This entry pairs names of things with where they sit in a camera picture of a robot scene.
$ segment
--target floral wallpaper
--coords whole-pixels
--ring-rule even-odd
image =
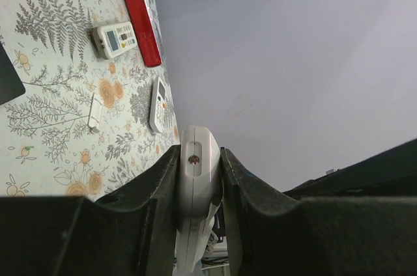
[[[154,0],[151,10],[158,23]],[[99,59],[91,29],[129,20],[123,0],[1,0],[0,42],[26,94],[0,106],[0,194],[95,200],[179,143],[165,61],[145,68],[138,48]],[[149,127],[152,82],[167,87],[165,131]],[[92,93],[101,132],[87,127]]]

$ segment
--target black panel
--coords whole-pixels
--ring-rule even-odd
[[[0,105],[25,93],[20,78],[0,43]]]
[[[392,176],[411,178],[416,173],[417,152],[411,155],[415,144],[371,158],[356,166],[362,165],[356,172],[341,172],[339,181],[317,186],[329,196],[358,184],[378,187],[380,176],[389,188]],[[232,275],[417,275],[417,198],[296,201],[254,176],[229,150],[222,149],[221,156]],[[355,174],[358,171],[369,174],[361,177]]]

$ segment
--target red object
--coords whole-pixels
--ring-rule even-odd
[[[130,21],[136,34],[137,43],[142,52],[145,66],[153,67],[162,64],[152,21],[149,17],[145,0],[124,0],[129,10]]]

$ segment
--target white remote control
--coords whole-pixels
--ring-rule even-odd
[[[164,131],[165,109],[165,86],[157,76],[152,88],[151,115],[149,116],[149,124],[156,133]]]
[[[137,46],[130,21],[95,27],[93,38],[98,52],[105,59],[113,59]]]

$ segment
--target orange flower pattern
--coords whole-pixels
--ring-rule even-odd
[[[109,63],[109,71],[111,74],[116,73],[116,66],[114,62]]]
[[[103,98],[103,104],[107,108],[112,108],[115,104],[113,87],[107,79],[100,82],[100,96]]]
[[[80,163],[86,165],[86,164],[89,164],[90,160],[91,160],[90,151],[88,149],[84,149],[84,151],[81,153]]]
[[[75,183],[68,187],[67,196],[87,196],[87,189],[82,183]]]
[[[115,82],[113,92],[118,99],[123,98],[123,85],[121,85],[120,82]]]
[[[102,177],[97,172],[92,173],[89,179],[89,192],[95,195],[100,192],[101,187]]]

